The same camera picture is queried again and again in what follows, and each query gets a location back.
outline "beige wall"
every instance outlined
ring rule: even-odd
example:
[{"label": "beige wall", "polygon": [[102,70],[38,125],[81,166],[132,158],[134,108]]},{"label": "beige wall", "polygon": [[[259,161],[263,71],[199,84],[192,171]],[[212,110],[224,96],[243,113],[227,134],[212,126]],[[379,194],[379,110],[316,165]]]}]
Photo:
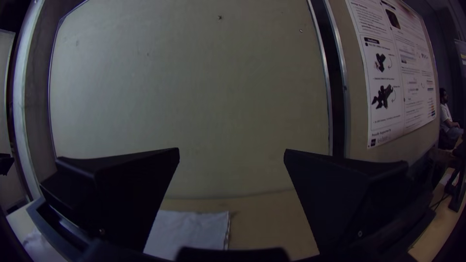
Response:
[{"label": "beige wall", "polygon": [[57,156],[179,147],[169,198],[290,189],[286,148],[329,152],[307,3],[89,1],[58,31],[50,118]]},{"label": "beige wall", "polygon": [[[344,0],[329,0],[340,31],[348,76],[350,138],[347,157],[375,162],[418,160],[438,139],[440,119],[381,146],[367,149],[367,96],[363,60],[350,13]],[[431,57],[434,57],[429,43]],[[435,69],[435,81],[438,83]],[[437,93],[437,110],[440,108]]]},{"label": "beige wall", "polygon": [[[0,30],[0,153],[10,154],[10,139],[6,122],[6,76],[15,33]],[[0,176],[0,206],[6,210],[24,199],[25,193],[19,181],[15,165],[11,166],[7,176]]]}]

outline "person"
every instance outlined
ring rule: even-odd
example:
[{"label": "person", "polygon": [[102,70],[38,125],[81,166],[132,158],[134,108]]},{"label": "person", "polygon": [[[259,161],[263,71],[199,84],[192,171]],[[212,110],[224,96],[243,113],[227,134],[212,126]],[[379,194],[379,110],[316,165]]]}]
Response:
[{"label": "person", "polygon": [[440,128],[445,131],[449,139],[456,141],[463,135],[464,130],[460,127],[460,124],[453,122],[447,102],[447,91],[440,88]]}]

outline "table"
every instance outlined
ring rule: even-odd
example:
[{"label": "table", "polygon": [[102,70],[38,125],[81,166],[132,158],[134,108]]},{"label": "table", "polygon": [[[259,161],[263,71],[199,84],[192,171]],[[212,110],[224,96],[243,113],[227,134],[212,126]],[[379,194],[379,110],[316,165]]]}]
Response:
[{"label": "table", "polygon": [[[434,191],[437,201],[443,185]],[[455,213],[448,209],[449,198],[437,208],[437,216],[409,250],[420,262],[431,261],[448,239],[465,206]],[[34,224],[22,207],[7,216],[13,231],[22,241],[34,229]],[[229,199],[182,200],[164,199],[161,209],[174,211],[219,212],[230,211],[230,249],[253,249],[281,246],[291,260],[311,257],[319,253],[306,216],[295,190]]]}]

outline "poster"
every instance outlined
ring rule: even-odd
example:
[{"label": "poster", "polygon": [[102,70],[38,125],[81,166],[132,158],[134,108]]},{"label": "poster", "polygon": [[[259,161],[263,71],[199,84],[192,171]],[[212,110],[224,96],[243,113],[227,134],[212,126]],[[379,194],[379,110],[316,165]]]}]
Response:
[{"label": "poster", "polygon": [[460,61],[461,75],[463,76],[463,85],[466,85],[466,42],[455,40],[458,59]]},{"label": "poster", "polygon": [[366,74],[367,147],[412,132],[436,117],[428,36],[398,0],[346,0]]}]

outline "white cloth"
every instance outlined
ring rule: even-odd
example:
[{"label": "white cloth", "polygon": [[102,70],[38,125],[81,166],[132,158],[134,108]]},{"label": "white cloth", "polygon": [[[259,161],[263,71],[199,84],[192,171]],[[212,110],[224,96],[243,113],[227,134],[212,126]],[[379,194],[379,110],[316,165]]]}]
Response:
[{"label": "white cloth", "polygon": [[440,127],[445,131],[445,133],[447,133],[450,128],[445,124],[445,120],[453,122],[450,109],[448,109],[447,104],[440,104]]},{"label": "white cloth", "polygon": [[184,246],[225,249],[229,224],[228,212],[194,213],[159,210],[144,253],[175,260],[178,251]]},{"label": "white cloth", "polygon": [[[184,247],[222,250],[228,248],[230,215],[159,210],[144,253],[175,260]],[[66,262],[35,228],[23,241],[24,249],[34,262]]]},{"label": "white cloth", "polygon": [[37,228],[26,236],[23,247],[34,262],[66,262]]}]

